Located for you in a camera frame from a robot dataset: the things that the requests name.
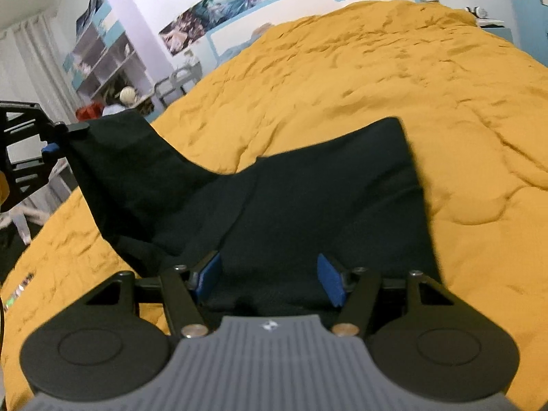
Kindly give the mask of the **black pants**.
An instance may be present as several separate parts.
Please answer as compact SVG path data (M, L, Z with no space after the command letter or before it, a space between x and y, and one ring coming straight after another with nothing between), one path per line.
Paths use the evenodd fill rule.
M221 278L204 303L211 312L331 317L320 255L391 278L440 276L395 118L236 174L189 161L132 112L91 121L60 148L102 238L140 276L220 254Z

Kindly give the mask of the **red stuffed toy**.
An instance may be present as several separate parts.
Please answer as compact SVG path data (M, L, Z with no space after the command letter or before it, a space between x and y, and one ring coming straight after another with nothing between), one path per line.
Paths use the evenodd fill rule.
M79 122L95 120L102 117L104 105L100 102L92 102L76 110L75 116Z

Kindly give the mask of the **white curtain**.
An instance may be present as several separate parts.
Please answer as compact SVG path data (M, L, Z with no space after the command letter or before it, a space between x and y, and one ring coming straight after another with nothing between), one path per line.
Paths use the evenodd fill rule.
M55 123L75 123L79 99L59 63L60 51L46 15L1 31L1 103L39 104Z

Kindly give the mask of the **white round plush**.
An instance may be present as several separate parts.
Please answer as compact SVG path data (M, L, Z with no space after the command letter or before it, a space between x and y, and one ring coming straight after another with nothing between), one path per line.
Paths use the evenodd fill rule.
M126 86L120 91L118 98L124 106L129 107L137 102L137 91L133 86Z

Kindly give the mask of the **white blue bookshelf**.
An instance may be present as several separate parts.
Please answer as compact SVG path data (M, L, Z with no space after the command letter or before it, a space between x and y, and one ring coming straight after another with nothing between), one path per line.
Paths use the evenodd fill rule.
M165 70L163 56L133 0L89 0L76 21L76 41L63 70L85 105L123 104L150 118L162 109L155 85Z

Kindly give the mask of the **yellow bed quilt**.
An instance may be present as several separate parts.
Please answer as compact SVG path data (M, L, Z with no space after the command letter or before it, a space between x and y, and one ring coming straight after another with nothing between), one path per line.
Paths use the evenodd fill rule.
M433 278L518 346L506 393L440 402L404 390L364 342L331 332L339 310L199 310L152 381L98 402L34 393L25 340L108 277L133 270L77 190L2 288L7 410L543 410L547 406L547 69L463 11L405 0L349 5L269 28L174 102L152 128L189 161L236 174L385 118L400 121L424 190Z

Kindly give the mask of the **anime poster strip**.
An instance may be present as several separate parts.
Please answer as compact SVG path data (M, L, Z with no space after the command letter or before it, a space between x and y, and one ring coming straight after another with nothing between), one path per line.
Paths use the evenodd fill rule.
M201 0L159 31L169 53L176 56L220 24L269 0Z

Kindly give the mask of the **blue nightstand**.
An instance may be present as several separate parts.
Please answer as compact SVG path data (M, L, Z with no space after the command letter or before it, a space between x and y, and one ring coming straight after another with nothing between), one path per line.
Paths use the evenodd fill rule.
M496 20L495 18L477 18L476 24L485 32L497 35L510 43L514 43L512 31L505 26L503 21Z

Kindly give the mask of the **white headphones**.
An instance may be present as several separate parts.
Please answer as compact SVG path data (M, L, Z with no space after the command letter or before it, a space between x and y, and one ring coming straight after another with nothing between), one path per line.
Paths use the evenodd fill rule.
M474 15L476 18L481 18L482 20L485 20L485 18L488 18L488 11L479 5L475 5L474 7L469 7L468 5L465 7L465 10L472 15Z

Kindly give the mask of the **grey metal bed frame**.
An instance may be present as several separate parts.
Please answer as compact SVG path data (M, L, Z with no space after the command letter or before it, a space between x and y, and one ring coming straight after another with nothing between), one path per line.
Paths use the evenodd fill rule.
M172 94L180 93L185 96L187 94L185 85L189 83L197 85L201 81L201 77L201 63L185 64L175 69L168 77L156 82L153 91L161 105L166 109L170 104Z

